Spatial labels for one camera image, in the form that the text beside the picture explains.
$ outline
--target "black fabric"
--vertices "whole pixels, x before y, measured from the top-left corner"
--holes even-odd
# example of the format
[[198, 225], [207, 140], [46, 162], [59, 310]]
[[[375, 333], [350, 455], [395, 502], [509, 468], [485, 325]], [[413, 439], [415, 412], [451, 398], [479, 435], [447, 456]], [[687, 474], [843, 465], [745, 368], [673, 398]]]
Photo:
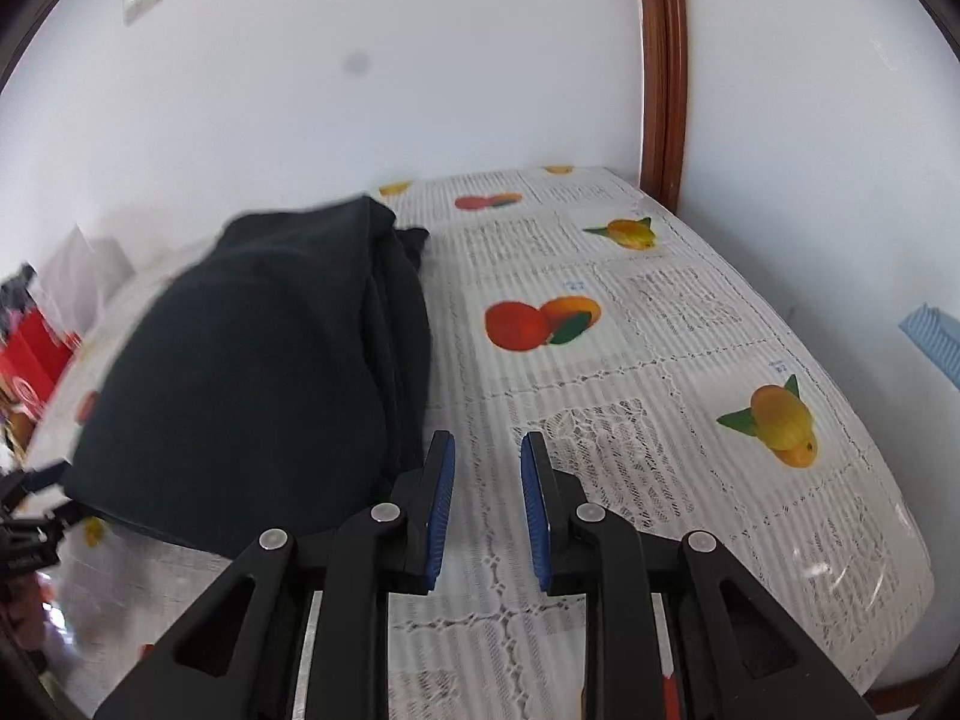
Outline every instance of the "black fabric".
[[424, 230], [369, 197], [234, 220], [121, 352], [66, 493], [227, 557], [339, 525], [422, 464]]

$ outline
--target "white plastic bag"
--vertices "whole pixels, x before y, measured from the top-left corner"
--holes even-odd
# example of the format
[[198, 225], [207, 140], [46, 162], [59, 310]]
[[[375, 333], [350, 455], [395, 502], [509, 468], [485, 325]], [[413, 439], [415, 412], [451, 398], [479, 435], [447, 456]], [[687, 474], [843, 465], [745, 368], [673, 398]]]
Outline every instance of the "white plastic bag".
[[133, 266], [112, 238], [86, 240], [74, 227], [30, 285], [47, 325], [64, 341], [83, 338], [107, 303], [133, 276]]

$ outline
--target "white wall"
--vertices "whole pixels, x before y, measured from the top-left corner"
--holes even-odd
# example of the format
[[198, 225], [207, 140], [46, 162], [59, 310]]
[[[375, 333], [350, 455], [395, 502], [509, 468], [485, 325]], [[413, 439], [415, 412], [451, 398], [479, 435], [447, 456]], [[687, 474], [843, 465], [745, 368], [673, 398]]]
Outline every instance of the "white wall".
[[635, 176], [637, 0], [61, 0], [0, 93], [0, 274], [144, 265], [265, 206], [551, 163]]
[[793, 325], [883, 451], [937, 591], [884, 679], [960, 640], [960, 392], [896, 328], [960, 314], [960, 63], [916, 0], [689, 0], [680, 215]]

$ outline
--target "metal rivet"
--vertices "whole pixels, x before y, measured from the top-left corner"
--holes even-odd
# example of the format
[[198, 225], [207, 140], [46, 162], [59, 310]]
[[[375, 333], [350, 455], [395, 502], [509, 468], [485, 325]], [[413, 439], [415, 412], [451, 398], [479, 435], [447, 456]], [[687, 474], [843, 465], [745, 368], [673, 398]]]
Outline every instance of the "metal rivet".
[[377, 522], [393, 522], [400, 516], [400, 507], [395, 503], [378, 503], [370, 509], [370, 516]]
[[607, 516], [607, 510], [595, 503], [582, 503], [577, 507], [577, 517], [583, 522], [599, 522]]
[[717, 548], [717, 539], [707, 531], [694, 531], [686, 540], [694, 552], [712, 552]]
[[286, 542], [287, 533], [280, 528], [270, 528], [260, 534], [260, 546], [264, 549], [280, 549]]

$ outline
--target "green leaf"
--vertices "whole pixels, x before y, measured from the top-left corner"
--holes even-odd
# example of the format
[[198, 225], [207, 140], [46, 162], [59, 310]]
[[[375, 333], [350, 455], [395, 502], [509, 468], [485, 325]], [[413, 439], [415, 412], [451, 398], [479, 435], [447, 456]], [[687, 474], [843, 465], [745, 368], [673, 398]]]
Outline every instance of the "green leaf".
[[757, 435], [757, 422], [754, 420], [754, 413], [750, 409], [744, 409], [742, 412], [725, 413], [719, 416], [717, 421], [724, 427], [736, 430], [746, 436]]
[[553, 343], [554, 346], [559, 343], [570, 343], [573, 338], [581, 335], [589, 327], [589, 324], [589, 311], [578, 311], [576, 314], [570, 314], [550, 336], [549, 343]]

